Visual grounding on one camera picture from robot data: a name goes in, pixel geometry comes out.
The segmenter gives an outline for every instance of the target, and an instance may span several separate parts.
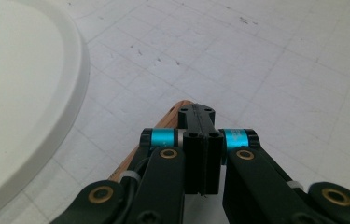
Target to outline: tiled floor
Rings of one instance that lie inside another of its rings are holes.
[[[350,189],[350,0],[61,0],[91,55],[74,128],[0,223],[47,223],[105,179],[175,102],[253,128],[307,188]],[[228,223],[220,196],[188,197],[185,223]]]

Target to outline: robotic arm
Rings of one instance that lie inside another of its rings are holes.
[[[184,105],[175,129],[144,129],[120,181],[84,188],[53,224],[178,224],[185,194],[217,194],[230,223],[350,223],[350,190],[322,182],[307,193],[261,147],[251,129],[216,129],[215,111]]]

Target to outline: metal screw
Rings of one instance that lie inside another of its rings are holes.
[[[137,217],[137,224],[162,224],[162,218],[157,212],[144,211]]]

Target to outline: blue servo band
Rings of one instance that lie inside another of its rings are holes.
[[[223,129],[226,140],[227,155],[237,147],[248,147],[249,141],[245,129]],[[227,156],[223,158],[223,164],[227,164]]]
[[[154,147],[174,147],[175,129],[155,128],[151,134],[151,148]]]

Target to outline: white tabletop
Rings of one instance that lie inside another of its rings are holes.
[[[0,207],[52,156],[85,95],[88,52],[45,1],[0,0]]]

